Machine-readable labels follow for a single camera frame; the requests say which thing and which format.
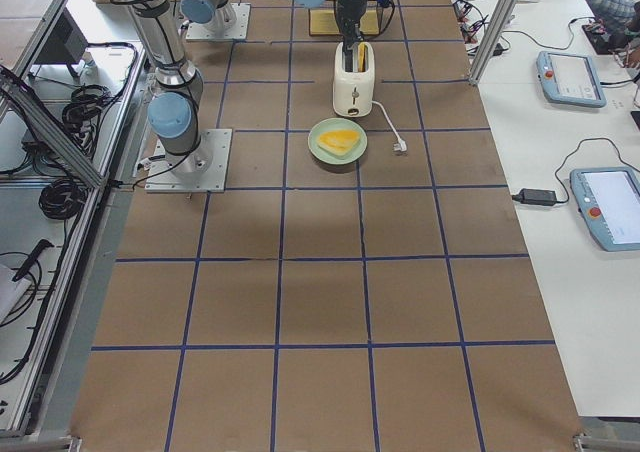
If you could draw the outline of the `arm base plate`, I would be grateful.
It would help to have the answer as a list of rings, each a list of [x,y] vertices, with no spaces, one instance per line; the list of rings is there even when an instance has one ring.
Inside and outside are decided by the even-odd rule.
[[[245,41],[248,33],[251,5],[228,2],[217,9],[211,21],[200,24],[191,21],[186,32],[188,42]]]
[[[231,142],[231,129],[205,129],[200,132],[199,147],[182,161],[167,154],[157,139],[155,153],[164,158],[151,164],[151,178],[144,189],[148,193],[224,192]]]

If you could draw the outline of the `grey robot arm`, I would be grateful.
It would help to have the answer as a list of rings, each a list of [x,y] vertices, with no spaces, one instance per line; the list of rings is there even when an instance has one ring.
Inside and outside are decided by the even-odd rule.
[[[230,27],[237,18],[228,0],[181,0],[182,14],[191,22]]]
[[[214,9],[225,6],[225,0],[203,0]],[[325,0],[293,0],[308,9],[321,6]],[[335,18],[347,54],[362,41],[360,21],[368,0],[335,0]],[[134,26],[155,67],[161,93],[147,111],[148,122],[164,147],[171,172],[196,176],[211,163],[211,155],[202,142],[197,124],[203,79],[197,67],[187,58],[177,32],[168,0],[111,0],[128,8]]]

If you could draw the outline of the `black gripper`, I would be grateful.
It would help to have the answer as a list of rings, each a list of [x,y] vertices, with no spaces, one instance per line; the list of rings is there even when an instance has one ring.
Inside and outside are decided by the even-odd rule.
[[[368,0],[335,0],[335,18],[342,35],[343,69],[345,71],[360,70],[359,49],[361,35],[359,34],[360,20],[364,16]],[[351,46],[351,37],[356,35]]]

